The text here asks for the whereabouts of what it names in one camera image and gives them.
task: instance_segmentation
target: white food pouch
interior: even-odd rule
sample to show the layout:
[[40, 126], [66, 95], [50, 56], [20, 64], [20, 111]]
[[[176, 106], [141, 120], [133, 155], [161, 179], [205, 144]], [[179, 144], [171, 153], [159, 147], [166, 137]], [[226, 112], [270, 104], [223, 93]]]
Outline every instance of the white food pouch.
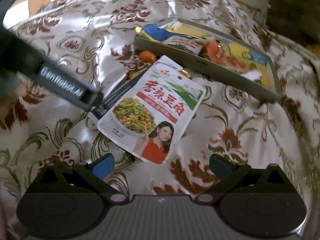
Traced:
[[205, 89], [166, 56], [156, 61], [136, 85], [98, 121], [98, 129], [136, 157], [163, 164], [170, 157]]

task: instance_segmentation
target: cardboard box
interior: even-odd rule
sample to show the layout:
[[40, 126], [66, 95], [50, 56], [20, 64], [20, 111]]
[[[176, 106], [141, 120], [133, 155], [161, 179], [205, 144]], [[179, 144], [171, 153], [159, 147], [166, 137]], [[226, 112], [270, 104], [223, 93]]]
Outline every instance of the cardboard box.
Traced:
[[254, 47], [246, 44], [245, 42], [235, 37], [226, 35], [222, 32], [219, 32], [207, 26], [200, 25], [184, 19], [178, 19], [178, 21], [190, 26], [194, 26], [196, 28], [200, 28], [209, 34], [212, 33], [213, 35], [216, 34], [216, 35], [222, 36], [224, 38], [227, 38], [230, 41], [234, 41], [248, 48], [249, 50], [262, 54], [268, 62], [266, 66], [266, 70], [269, 78], [270, 89], [260, 84], [257, 84], [253, 81], [250, 81], [249, 79], [242, 77], [240, 74], [235, 73], [222, 66], [219, 66], [202, 57], [195, 56], [189, 52], [170, 47], [160, 42], [154, 42], [154, 41], [147, 40], [145, 38], [141, 38], [138, 35], [136, 35], [134, 38], [135, 49], [140, 51], [147, 50], [159, 57], [162, 55], [166, 55], [172, 60], [174, 60], [175, 62], [177, 62], [178, 64], [182, 65], [183, 67], [186, 67], [187, 69], [188, 68], [192, 69], [193, 71], [201, 72], [203, 74], [210, 76], [213, 80], [216, 80], [218, 82], [225, 83], [226, 85], [233, 86], [235, 88], [243, 90], [248, 94], [252, 95], [253, 97], [255, 97], [256, 99], [258, 99], [262, 103], [277, 102], [280, 100], [281, 98], [280, 84], [279, 84], [276, 69], [269, 56], [267, 56], [265, 53], [255, 49]]

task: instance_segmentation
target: woman's black hair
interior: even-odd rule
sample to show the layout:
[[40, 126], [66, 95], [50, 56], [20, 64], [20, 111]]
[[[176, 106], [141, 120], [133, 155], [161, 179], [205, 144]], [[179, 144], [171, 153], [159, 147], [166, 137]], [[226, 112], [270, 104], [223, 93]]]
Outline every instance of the woman's black hair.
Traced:
[[160, 124], [158, 124], [158, 126], [149, 134], [149, 138], [154, 138], [158, 135], [157, 129], [158, 128], [160, 129], [160, 128], [166, 127], [166, 126], [168, 126], [171, 129], [171, 138], [169, 140], [167, 140], [166, 142], [162, 143], [163, 148], [164, 148], [164, 150], [163, 150], [164, 154], [168, 153], [169, 149], [170, 149], [170, 144], [171, 144], [171, 140], [172, 140], [173, 132], [174, 132], [173, 125], [167, 121], [163, 121]]

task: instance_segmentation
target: red shirt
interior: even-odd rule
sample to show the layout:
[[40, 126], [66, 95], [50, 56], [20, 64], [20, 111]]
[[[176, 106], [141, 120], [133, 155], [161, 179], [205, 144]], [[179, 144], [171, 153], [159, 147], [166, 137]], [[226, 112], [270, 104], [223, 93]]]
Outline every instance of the red shirt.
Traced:
[[163, 151], [163, 145], [159, 148], [158, 145], [153, 142], [153, 138], [149, 138], [148, 144], [143, 150], [141, 157], [155, 164], [161, 164], [168, 155], [168, 153], [164, 153]]

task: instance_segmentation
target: brand logo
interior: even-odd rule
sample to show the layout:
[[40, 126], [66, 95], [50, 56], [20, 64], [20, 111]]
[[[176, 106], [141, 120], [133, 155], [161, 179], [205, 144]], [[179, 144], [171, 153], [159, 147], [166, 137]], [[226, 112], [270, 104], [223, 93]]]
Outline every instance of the brand logo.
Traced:
[[64, 89], [65, 91], [75, 95], [76, 97], [80, 98], [84, 90], [77, 88], [75, 85], [71, 84], [69, 81], [63, 79], [63, 77], [53, 73], [48, 69], [48, 67], [44, 67], [40, 75], [43, 76], [45, 79], [49, 80], [50, 82], [56, 84], [58, 87]]

